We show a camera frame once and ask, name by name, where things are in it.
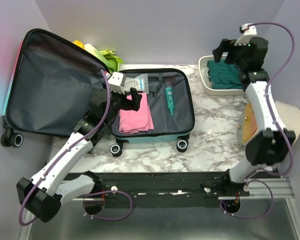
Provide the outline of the pink and teal kids suitcase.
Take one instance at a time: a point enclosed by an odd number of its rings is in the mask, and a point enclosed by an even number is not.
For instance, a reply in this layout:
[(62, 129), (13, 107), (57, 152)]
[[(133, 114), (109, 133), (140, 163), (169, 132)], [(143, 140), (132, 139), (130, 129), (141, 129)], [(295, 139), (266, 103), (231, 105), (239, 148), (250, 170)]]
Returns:
[[(18, 148), (23, 133), (65, 138), (89, 110), (93, 92), (106, 89), (102, 71), (107, 67), (92, 54), (44, 29), (32, 29), (20, 45), (10, 89), (2, 113), (4, 147)], [(188, 78), (175, 68), (126, 69), (134, 78), (148, 74), (153, 130), (125, 134), (119, 131), (120, 116), (106, 133), (123, 144), (188, 141), (195, 114)], [(168, 110), (166, 88), (172, 88), (174, 115)]]

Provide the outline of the dark teal garment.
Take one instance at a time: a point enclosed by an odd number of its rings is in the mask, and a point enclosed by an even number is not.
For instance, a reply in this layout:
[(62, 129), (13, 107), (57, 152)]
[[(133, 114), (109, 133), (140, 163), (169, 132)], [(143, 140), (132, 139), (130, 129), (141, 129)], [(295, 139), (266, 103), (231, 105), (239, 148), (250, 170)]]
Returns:
[(239, 80), (239, 71), (233, 64), (214, 60), (207, 61), (207, 75), (209, 86), (214, 90), (242, 90), (243, 86)]

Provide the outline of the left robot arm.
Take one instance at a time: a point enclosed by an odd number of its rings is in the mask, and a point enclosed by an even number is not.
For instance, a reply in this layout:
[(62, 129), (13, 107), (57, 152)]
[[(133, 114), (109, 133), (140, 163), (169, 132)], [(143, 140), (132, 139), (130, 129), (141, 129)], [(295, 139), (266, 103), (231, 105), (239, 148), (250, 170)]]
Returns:
[(46, 223), (58, 213), (63, 203), (79, 196), (94, 198), (100, 194), (101, 185), (91, 173), (84, 173), (66, 184), (62, 184), (62, 181), (74, 165), (93, 150), (118, 112), (138, 111), (142, 97), (134, 88), (131, 88), (129, 95), (108, 89), (98, 89), (93, 93), (89, 110), (74, 127), (61, 150), (30, 179), (23, 177), (17, 182), (16, 190), (21, 205), (18, 221), (21, 226), (27, 225), (23, 222), (24, 210)]

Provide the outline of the purple cloth item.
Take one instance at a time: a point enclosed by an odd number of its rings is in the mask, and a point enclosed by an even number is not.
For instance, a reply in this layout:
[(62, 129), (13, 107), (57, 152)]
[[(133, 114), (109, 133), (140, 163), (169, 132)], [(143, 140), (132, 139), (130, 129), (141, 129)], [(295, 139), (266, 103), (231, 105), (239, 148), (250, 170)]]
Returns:
[(136, 134), (154, 129), (153, 119), (146, 93), (141, 93), (140, 108), (138, 111), (119, 111), (119, 131), (124, 134)]

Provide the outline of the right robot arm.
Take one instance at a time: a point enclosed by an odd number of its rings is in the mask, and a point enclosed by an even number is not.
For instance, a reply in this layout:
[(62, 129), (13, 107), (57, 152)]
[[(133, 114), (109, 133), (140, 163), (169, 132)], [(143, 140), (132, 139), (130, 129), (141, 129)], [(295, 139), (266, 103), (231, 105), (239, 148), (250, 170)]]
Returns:
[(256, 132), (245, 145), (246, 159), (231, 168), (229, 178), (220, 183), (220, 191), (226, 196), (237, 192), (237, 183), (247, 182), (258, 171), (268, 172), (270, 167), (282, 163), (296, 139), (295, 132), (288, 130), (281, 120), (272, 97), (269, 75), (263, 69), (268, 44), (258, 36), (247, 43), (224, 38), (212, 51), (216, 63), (227, 53), (225, 63), (237, 67), (256, 120)]

